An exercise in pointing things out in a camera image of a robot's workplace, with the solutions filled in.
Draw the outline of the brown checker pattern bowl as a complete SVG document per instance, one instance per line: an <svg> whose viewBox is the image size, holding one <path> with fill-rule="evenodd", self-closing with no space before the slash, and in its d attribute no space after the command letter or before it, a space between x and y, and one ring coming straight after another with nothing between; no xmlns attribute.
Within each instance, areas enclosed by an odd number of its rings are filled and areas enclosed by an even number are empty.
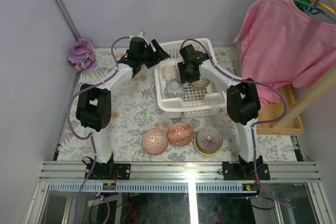
<svg viewBox="0 0 336 224"><path fill-rule="evenodd" d="M200 76L197 81L191 82L190 85L197 90L201 90L207 88L210 83L211 81L208 78Z"/></svg>

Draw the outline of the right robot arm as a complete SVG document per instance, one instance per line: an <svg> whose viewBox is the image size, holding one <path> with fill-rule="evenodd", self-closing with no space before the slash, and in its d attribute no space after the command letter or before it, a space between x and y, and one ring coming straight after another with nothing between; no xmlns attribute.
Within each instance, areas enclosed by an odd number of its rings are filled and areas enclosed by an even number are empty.
<svg viewBox="0 0 336 224"><path fill-rule="evenodd" d="M226 93L227 113L237 124L239 156L245 161L239 166L239 172L245 179L253 178L258 173L258 166L254 163L257 159L254 126L261 108L255 83L239 79L215 63L209 52L197 51L193 45L181 47L179 53L183 61L177 67L182 83L205 77Z"/></svg>

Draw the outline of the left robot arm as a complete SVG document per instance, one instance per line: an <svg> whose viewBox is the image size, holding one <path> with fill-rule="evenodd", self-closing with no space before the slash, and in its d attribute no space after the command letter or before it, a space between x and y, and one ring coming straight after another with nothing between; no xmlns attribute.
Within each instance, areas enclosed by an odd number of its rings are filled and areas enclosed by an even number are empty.
<svg viewBox="0 0 336 224"><path fill-rule="evenodd" d="M108 161L112 157L109 133L106 127L112 119L112 92L118 90L123 84L133 79L143 66L150 69L170 55L164 51L157 40L148 42L144 37L121 37L117 41L129 39L129 48L119 60L112 52L116 68L107 74L97 84L85 83L79 91L76 107L76 119L87 130L88 136L80 137L92 140L93 156L100 163L97 173L103 179L114 175L115 166Z"/></svg>

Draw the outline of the white plastic dish rack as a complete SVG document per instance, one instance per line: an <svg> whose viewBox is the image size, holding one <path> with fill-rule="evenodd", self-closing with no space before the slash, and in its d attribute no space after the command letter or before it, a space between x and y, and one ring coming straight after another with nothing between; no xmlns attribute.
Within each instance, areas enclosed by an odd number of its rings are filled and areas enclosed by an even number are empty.
<svg viewBox="0 0 336 224"><path fill-rule="evenodd" d="M164 90L169 82L164 79L163 70L166 66L177 68L177 64L183 61L179 52L182 43L179 40L160 44L170 57L154 67L158 106L167 117L172 119L216 114L227 106L227 102L225 92L219 90L213 82L199 89L186 82L183 84L185 94L182 97L169 98L165 95Z"/></svg>

